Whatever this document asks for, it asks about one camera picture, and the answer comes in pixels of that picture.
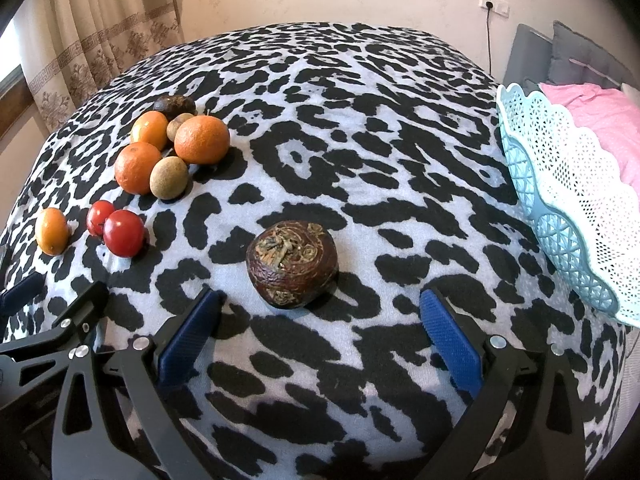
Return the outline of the small orange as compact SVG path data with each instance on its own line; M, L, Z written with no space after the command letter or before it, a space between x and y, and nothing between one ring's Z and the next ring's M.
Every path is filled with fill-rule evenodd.
M167 126L168 120L164 114L157 110L149 110L134 122L130 131L130 141L149 143L163 151L168 141Z
M58 256L64 252L70 231L67 222L58 208L46 208L38 216L35 237L38 247L49 256Z

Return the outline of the small red tomato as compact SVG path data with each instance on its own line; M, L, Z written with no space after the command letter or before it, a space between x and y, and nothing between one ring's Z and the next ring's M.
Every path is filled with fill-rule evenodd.
M97 200L91 205L86 217L86 227L91 236L103 236L105 222L114 211L114 205L107 200Z

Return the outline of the large red tomato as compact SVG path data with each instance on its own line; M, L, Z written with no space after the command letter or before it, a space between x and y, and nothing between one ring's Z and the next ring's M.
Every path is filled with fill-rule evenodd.
M104 223L104 244L117 257L132 258L144 242L144 224L129 210L115 210Z

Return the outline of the brown round fruit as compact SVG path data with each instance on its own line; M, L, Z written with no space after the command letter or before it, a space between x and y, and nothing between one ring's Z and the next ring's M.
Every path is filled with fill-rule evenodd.
M166 128L167 139L171 142L175 142L176 134L179 128L189 119L194 118L191 113L182 113L175 117L171 122L168 122Z
M177 156L161 159L150 175L151 193L160 200L173 200L186 188L189 182L189 169Z

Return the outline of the wrinkled dark passion fruit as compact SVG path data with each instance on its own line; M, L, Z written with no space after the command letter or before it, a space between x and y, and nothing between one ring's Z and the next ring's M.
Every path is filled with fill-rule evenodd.
M334 239L320 223L280 221L247 247L250 282L267 304L281 310L306 307L338 272Z

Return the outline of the light blue lattice fruit basket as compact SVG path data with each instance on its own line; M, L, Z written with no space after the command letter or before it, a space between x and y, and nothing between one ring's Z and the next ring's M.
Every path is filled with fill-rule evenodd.
M639 324L639 204L596 134L540 91L499 86L500 138L516 195L544 254L579 298Z

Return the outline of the large orange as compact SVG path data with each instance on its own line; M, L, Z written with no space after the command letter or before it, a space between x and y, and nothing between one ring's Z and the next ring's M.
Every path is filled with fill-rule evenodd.
M175 135L174 149L187 164L213 165L227 155L230 132L214 116L194 116L184 122Z

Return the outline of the dark avocado fruit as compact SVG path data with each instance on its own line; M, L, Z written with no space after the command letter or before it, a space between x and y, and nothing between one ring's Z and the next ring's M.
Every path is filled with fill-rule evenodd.
M190 96L183 96L182 94L168 96L166 94L166 96L160 96L154 101L152 110L163 114L170 122L184 113L195 115L196 105L194 99L190 98Z

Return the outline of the leopard print table cloth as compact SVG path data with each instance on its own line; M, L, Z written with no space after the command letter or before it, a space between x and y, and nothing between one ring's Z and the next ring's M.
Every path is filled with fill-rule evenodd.
M496 90L303 23L96 92L1 235L2 477L588 478L628 330L539 246Z

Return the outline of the beige patterned curtain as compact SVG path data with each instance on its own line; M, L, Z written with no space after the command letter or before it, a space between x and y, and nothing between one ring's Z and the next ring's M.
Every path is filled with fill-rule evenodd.
M175 0L24 0L14 25L49 131L128 68L183 40Z

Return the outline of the pink blanket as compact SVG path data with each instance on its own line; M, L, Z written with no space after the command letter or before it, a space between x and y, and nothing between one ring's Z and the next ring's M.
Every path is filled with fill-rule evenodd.
M564 106L577 127L591 129L601 148L611 153L620 168L620 180L636 194L639 186L639 90L630 84L603 88L598 84L540 84L552 104Z

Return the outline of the grey sofa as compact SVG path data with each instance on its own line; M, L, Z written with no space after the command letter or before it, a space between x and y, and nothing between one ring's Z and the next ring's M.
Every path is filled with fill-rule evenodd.
M560 21L553 22L552 38L518 24L502 84L519 84L526 94L538 90L540 84L639 88L631 70L614 55Z

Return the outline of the white wall socket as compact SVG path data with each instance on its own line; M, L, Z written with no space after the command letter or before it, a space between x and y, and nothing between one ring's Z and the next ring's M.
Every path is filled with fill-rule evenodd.
M480 7L494 12L502 18L510 16L510 3L506 0L480 0Z

